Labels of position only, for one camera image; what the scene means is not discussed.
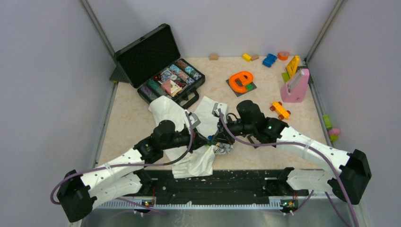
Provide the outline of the colourful beaded brooch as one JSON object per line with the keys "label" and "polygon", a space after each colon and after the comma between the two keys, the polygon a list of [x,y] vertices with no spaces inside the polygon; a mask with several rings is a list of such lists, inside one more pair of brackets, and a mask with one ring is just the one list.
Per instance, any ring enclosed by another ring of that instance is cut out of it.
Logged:
{"label": "colourful beaded brooch", "polygon": [[218,140],[216,140],[213,135],[209,135],[207,139],[208,139],[207,143],[208,146],[217,145],[219,143]]}

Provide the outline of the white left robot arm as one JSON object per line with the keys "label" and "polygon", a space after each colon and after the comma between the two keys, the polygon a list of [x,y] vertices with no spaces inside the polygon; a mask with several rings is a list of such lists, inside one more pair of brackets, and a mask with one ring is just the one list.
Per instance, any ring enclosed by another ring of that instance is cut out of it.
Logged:
{"label": "white left robot arm", "polygon": [[147,167],[156,166],[164,155],[164,150],[186,147],[186,151],[174,164],[188,153],[208,143],[208,139],[196,129],[184,126],[181,131],[175,129],[170,120],[163,120],[154,128],[150,136],[138,142],[133,148],[111,162],[95,169],[78,173],[71,170],[52,191],[56,196],[53,203],[61,205],[70,223],[86,217],[98,205],[117,197],[138,193],[150,193],[152,183],[136,173]]}

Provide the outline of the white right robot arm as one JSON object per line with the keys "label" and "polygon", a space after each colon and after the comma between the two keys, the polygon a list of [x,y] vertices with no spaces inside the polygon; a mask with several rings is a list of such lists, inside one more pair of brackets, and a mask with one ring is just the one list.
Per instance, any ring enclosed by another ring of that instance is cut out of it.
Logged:
{"label": "white right robot arm", "polygon": [[332,192],[353,205],[360,203],[372,177],[363,151],[339,150],[311,139],[278,118],[266,117],[251,100],[240,102],[236,109],[239,118],[232,120],[220,104],[215,105],[212,112],[219,117],[215,139],[234,143],[240,141],[239,136],[251,135],[258,141],[258,147],[276,147],[319,167],[319,170],[285,168],[277,182],[281,194],[290,195],[294,190],[316,190]]}

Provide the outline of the white printed t-shirt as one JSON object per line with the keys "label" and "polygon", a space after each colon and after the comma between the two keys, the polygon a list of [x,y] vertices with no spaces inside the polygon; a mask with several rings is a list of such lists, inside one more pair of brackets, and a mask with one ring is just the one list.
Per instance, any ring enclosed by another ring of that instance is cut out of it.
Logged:
{"label": "white printed t-shirt", "polygon": [[[156,127],[147,138],[146,147],[150,156],[145,161],[155,163],[157,158],[167,155],[174,178],[212,175],[216,155],[229,153],[231,146],[218,143],[197,150],[190,150],[190,146],[195,133],[205,137],[213,135],[216,139],[219,118],[212,114],[216,102],[205,96],[196,110],[190,112],[166,97],[152,101],[148,109],[153,115]],[[190,113],[197,114],[201,121],[195,129],[189,121]]]}

